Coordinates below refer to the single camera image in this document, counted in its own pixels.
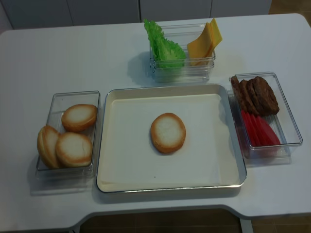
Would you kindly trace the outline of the green lettuce leaves in container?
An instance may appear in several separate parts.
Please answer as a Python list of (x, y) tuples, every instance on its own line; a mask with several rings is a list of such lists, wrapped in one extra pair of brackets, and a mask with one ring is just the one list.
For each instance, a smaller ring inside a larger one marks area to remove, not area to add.
[(186, 54), (178, 43), (168, 40), (162, 28), (154, 21), (144, 19), (154, 60), (159, 68), (179, 68), (184, 66)]

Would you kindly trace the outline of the clear lettuce and cheese container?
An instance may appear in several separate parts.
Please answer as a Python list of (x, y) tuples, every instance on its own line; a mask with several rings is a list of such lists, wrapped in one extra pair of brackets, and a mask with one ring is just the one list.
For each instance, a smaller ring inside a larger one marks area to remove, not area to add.
[(209, 80), (216, 59), (215, 52), (210, 57), (190, 59), (187, 44), (197, 39), (205, 27), (204, 23), (162, 26), (165, 38), (180, 45), (186, 58), (172, 61), (156, 61), (150, 49), (151, 75), (157, 83), (205, 82)]

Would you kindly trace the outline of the yellow cheese slices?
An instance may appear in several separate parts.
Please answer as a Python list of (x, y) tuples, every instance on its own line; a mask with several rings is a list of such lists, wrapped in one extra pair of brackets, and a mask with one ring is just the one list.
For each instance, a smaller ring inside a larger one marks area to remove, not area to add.
[(203, 59), (212, 56), (216, 46), (222, 41), (222, 36), (218, 28), (216, 19), (206, 23), (200, 36), (187, 44), (191, 66), (200, 66)]

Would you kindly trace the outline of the bun half on tray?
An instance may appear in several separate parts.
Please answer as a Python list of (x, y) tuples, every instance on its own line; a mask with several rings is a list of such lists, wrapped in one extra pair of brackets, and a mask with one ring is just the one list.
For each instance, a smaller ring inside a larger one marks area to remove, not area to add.
[(153, 146), (160, 153), (169, 154), (183, 146), (186, 128), (176, 114), (164, 113), (152, 122), (150, 135)]

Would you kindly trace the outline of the silver metal baking tray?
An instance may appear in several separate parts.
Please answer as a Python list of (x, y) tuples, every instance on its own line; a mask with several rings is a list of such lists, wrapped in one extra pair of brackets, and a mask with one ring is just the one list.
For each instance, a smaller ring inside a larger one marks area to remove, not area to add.
[[(176, 114), (186, 138), (161, 154), (151, 124)], [(97, 187), (105, 193), (236, 188), (247, 177), (227, 90), (220, 84), (115, 89), (105, 99)]]

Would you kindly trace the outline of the white parchment paper sheet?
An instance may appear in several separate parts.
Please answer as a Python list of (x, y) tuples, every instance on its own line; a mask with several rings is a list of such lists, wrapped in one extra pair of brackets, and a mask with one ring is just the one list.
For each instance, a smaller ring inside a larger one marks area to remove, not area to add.
[[(181, 149), (159, 153), (150, 139), (152, 122), (176, 114), (186, 128)], [(107, 114), (101, 179), (121, 184), (206, 184), (221, 181), (220, 157), (232, 156), (223, 100), (218, 94), (114, 100)]]

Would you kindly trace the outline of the upper bun half in container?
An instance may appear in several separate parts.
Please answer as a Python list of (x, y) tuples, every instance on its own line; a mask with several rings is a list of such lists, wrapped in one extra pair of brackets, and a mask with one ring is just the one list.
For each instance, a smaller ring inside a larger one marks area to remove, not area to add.
[(95, 124), (97, 111), (97, 107), (92, 104), (73, 105), (64, 112), (62, 125), (68, 132), (82, 132)]

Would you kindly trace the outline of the bun half in container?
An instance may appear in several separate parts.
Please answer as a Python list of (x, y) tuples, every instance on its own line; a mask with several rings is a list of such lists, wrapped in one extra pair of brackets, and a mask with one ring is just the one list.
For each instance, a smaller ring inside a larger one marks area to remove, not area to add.
[(84, 167), (91, 164), (93, 144), (84, 134), (67, 132), (59, 136), (55, 151), (63, 165)]
[(97, 111), (97, 107), (92, 104), (73, 105), (64, 112), (62, 125), (68, 132), (82, 132), (95, 124)]

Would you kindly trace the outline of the front bun half in container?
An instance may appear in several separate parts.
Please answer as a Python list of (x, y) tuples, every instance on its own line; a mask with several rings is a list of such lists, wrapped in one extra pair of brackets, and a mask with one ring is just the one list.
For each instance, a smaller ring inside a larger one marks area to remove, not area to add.
[(84, 167), (91, 164), (93, 144), (84, 134), (67, 132), (59, 136), (55, 151), (63, 165)]

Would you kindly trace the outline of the clear bun container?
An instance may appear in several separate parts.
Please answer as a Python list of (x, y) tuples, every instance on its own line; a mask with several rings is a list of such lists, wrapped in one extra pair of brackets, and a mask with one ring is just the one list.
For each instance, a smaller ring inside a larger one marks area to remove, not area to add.
[(92, 104), (95, 105), (98, 109), (97, 120), (95, 124), (82, 132), (77, 132), (86, 135), (93, 144), (91, 164), (84, 167), (67, 167), (59, 161), (60, 168), (49, 168), (42, 162), (40, 156), (38, 156), (35, 175), (41, 180), (62, 181), (86, 179), (92, 177), (94, 174), (95, 159), (98, 156), (98, 133), (101, 129), (100, 118), (102, 110), (100, 93), (98, 91), (55, 94), (52, 98), (52, 103), (45, 126), (51, 126), (55, 128), (60, 133), (60, 135), (67, 133), (68, 131), (66, 131), (63, 127), (61, 118), (68, 108), (76, 104)]

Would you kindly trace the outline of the brown meat patties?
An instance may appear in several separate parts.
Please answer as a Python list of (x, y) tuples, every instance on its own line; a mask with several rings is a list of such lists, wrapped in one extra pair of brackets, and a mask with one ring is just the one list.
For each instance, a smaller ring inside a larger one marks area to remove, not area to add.
[(233, 93), (241, 109), (254, 116), (276, 115), (279, 106), (274, 92), (265, 79), (260, 76), (239, 81), (237, 76), (230, 78)]

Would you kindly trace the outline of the red tomato slices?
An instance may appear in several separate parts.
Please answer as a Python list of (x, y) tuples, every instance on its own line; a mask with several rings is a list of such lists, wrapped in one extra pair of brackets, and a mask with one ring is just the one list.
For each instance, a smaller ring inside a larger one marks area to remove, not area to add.
[(276, 156), (280, 151), (280, 140), (266, 120), (260, 116), (241, 111), (250, 146), (261, 157)]

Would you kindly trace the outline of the leftmost bun half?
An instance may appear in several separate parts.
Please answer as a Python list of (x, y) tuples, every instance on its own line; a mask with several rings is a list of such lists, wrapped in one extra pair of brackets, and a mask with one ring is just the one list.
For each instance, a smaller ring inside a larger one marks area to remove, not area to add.
[(37, 136), (37, 150), (42, 162), (49, 168), (60, 168), (55, 146), (60, 133), (51, 126), (44, 126)]

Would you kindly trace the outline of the clear patty and tomato container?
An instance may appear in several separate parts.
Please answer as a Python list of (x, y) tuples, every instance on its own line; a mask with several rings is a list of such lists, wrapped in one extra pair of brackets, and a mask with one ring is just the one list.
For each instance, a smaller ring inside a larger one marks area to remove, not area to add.
[(233, 93), (232, 85), (230, 84), (230, 107), (233, 113), (234, 122), (236, 124), (238, 139), (244, 159), (250, 164), (271, 164), (277, 162), (289, 163), (292, 153), (297, 147), (302, 145), (303, 139), (276, 74), (273, 72), (264, 72), (236, 74), (236, 76), (239, 81), (248, 81), (256, 76), (260, 76), (265, 79), (272, 88), (279, 106), (279, 112), (276, 115), (261, 116), (261, 118), (267, 121), (267, 123), (278, 136), (281, 143), (280, 145), (278, 145), (278, 147), (280, 147), (280, 151), (276, 156), (272, 157), (257, 156), (257, 154), (254, 153), (254, 149), (252, 149), (250, 146), (249, 138), (247, 136), (245, 125), (241, 115), (242, 109)]

